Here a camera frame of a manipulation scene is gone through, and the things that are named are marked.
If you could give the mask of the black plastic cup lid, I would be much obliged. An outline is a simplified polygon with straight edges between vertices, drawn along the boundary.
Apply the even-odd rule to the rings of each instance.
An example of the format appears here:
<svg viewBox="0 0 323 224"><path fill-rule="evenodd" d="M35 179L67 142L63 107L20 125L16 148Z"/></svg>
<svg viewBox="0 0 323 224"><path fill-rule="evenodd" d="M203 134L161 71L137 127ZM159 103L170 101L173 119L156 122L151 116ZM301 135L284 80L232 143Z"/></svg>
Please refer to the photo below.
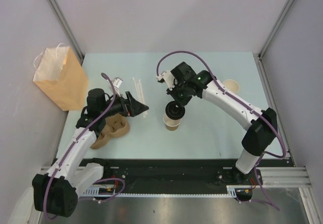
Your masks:
<svg viewBox="0 0 323 224"><path fill-rule="evenodd" d="M171 101L166 105L165 113L172 120L179 120L185 115L185 108L183 107L182 109L173 109L173 101Z"/></svg>

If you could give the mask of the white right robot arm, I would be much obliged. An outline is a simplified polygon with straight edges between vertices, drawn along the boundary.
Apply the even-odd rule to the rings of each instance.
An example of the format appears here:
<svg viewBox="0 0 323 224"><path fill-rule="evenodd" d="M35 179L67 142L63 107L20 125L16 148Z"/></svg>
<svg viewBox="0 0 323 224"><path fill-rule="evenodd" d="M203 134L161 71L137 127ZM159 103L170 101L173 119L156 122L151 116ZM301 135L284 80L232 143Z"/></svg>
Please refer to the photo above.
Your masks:
<svg viewBox="0 0 323 224"><path fill-rule="evenodd" d="M197 96L218 106L246 130L242 140L243 151L235 164L233 179L238 184L249 181L250 171L276 137L276 112L271 108L262 110L253 106L228 90L210 72L203 70L195 73L185 62L171 71L162 72L157 80L166 83L167 94L179 107L184 108L192 97Z"/></svg>

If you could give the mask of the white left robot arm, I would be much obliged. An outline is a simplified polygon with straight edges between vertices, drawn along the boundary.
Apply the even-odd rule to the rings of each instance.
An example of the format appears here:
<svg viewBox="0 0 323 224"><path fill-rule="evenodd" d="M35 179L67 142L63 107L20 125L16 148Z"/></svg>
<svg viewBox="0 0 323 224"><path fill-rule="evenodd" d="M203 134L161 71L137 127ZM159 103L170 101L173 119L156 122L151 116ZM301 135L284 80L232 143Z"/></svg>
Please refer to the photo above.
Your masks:
<svg viewBox="0 0 323 224"><path fill-rule="evenodd" d="M70 217L79 198L92 184L96 181L104 184L111 179L111 170L98 162L87 164L80 172L77 168L101 134L106 118L116 114L135 117L149 107L137 101L129 91L125 97L113 95L106 99L105 96L101 88L88 92L87 105L65 151L45 174L36 174L33 178L33 199L37 211Z"/></svg>

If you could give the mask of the single brown paper cup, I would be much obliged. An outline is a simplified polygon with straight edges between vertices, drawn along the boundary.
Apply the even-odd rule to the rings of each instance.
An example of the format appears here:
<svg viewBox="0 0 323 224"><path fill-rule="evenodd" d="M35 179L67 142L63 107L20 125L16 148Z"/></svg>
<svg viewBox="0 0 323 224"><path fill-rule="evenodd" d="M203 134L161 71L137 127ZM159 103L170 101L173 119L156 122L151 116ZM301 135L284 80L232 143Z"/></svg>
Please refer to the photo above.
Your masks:
<svg viewBox="0 0 323 224"><path fill-rule="evenodd" d="M167 114L164 114L163 116L163 121L165 124L165 127L169 130L169 131L175 131L178 129L180 123L181 123L181 119L179 120L172 120L171 118L169 118L167 116Z"/></svg>

